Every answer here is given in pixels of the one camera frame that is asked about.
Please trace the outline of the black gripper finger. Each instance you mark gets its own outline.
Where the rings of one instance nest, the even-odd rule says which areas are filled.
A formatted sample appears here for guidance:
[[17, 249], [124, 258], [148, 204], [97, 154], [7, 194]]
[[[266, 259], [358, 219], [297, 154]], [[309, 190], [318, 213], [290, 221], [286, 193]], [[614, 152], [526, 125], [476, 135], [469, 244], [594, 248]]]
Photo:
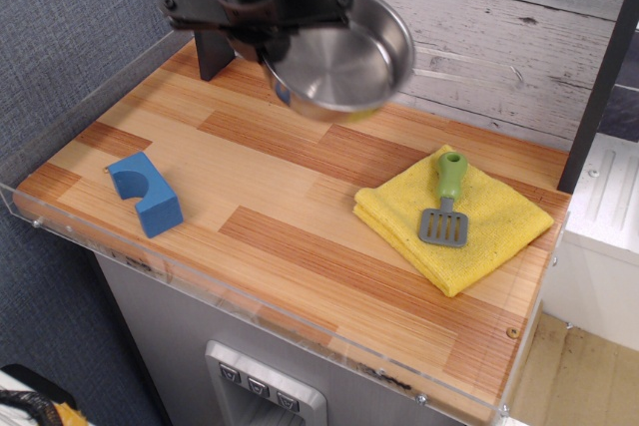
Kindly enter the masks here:
[[239, 27], [224, 31], [230, 46], [251, 62], [278, 62], [291, 47], [292, 35], [275, 28]]

